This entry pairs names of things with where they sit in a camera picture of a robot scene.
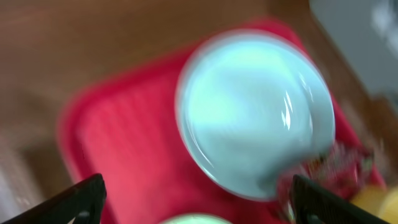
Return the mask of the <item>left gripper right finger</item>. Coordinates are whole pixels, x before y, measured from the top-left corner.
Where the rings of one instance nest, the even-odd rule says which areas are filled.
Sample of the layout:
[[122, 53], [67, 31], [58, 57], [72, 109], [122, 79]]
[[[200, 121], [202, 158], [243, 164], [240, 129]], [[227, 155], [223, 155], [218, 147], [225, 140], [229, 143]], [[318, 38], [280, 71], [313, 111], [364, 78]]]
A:
[[387, 224], [302, 175], [294, 175], [290, 197], [296, 224]]

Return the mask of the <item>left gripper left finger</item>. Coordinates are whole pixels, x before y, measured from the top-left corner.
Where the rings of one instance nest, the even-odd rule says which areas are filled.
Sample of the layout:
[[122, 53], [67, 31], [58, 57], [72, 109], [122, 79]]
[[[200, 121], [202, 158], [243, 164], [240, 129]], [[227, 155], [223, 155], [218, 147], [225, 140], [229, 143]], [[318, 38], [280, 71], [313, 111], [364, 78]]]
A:
[[3, 224], [100, 224], [105, 200], [103, 176], [94, 174]]

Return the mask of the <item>red snack wrapper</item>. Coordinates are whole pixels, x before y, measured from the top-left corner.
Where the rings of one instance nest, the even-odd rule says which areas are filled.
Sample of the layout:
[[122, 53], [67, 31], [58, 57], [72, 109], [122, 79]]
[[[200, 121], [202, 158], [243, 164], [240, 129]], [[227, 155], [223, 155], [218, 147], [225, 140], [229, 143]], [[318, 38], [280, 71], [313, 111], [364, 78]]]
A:
[[341, 198], [350, 198], [369, 180], [374, 154], [363, 147], [334, 142], [327, 154], [305, 161], [281, 174], [277, 193], [288, 221], [294, 222], [293, 176], [302, 175]]

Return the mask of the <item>yellow plastic cup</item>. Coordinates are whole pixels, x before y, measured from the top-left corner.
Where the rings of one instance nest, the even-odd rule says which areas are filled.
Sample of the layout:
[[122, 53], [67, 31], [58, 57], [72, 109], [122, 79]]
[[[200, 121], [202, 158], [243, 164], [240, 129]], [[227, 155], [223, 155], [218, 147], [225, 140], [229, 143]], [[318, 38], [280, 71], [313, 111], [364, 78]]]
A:
[[397, 187], [383, 189], [368, 185], [352, 198], [351, 203], [388, 223], [397, 224]]

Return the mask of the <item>light blue plate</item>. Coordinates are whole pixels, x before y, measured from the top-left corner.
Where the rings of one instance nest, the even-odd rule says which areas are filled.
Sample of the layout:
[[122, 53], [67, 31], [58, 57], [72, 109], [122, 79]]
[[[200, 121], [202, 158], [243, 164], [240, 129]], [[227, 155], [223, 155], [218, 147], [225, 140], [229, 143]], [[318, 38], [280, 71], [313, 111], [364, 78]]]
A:
[[335, 113], [312, 60], [270, 32], [238, 29], [205, 41], [178, 79], [175, 114], [185, 147], [216, 184], [271, 201], [279, 176], [328, 153]]

